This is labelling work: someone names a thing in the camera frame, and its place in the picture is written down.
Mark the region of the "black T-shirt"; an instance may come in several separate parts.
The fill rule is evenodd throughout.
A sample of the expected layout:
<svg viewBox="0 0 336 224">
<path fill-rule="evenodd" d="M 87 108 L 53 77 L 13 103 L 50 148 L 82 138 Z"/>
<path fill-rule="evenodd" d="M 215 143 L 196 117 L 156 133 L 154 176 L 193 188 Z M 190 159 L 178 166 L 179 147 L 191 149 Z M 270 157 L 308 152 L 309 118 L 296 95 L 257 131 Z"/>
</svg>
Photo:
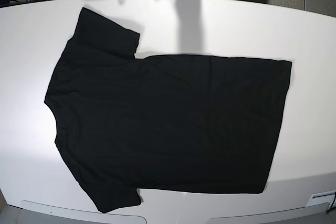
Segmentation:
<svg viewBox="0 0 336 224">
<path fill-rule="evenodd" d="M 139 189 L 262 193 L 292 63 L 137 59 L 139 39 L 83 8 L 45 95 L 61 158 L 96 208 L 138 206 Z"/>
</svg>

